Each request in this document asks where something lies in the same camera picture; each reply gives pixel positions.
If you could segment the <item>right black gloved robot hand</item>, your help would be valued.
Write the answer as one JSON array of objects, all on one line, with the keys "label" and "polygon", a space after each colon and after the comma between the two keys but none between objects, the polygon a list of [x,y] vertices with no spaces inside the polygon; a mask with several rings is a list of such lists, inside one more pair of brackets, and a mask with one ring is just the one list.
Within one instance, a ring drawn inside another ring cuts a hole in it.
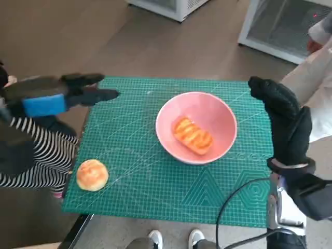
[{"label": "right black gloved robot hand", "polygon": [[314,161],[307,157],[312,131],[310,108],[300,106],[295,94],[281,83],[252,76],[251,96],[262,101],[270,123],[273,156],[268,159],[283,168],[304,167]]}]

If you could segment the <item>left bare black robot hand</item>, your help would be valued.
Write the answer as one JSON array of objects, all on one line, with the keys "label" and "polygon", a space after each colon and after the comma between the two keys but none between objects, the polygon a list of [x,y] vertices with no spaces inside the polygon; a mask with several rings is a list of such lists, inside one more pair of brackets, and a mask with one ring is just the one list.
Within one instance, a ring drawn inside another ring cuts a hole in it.
[{"label": "left bare black robot hand", "polygon": [[95,86],[104,78],[99,73],[35,76],[4,87],[1,97],[13,116],[56,116],[76,105],[94,106],[120,96],[115,89]]}]

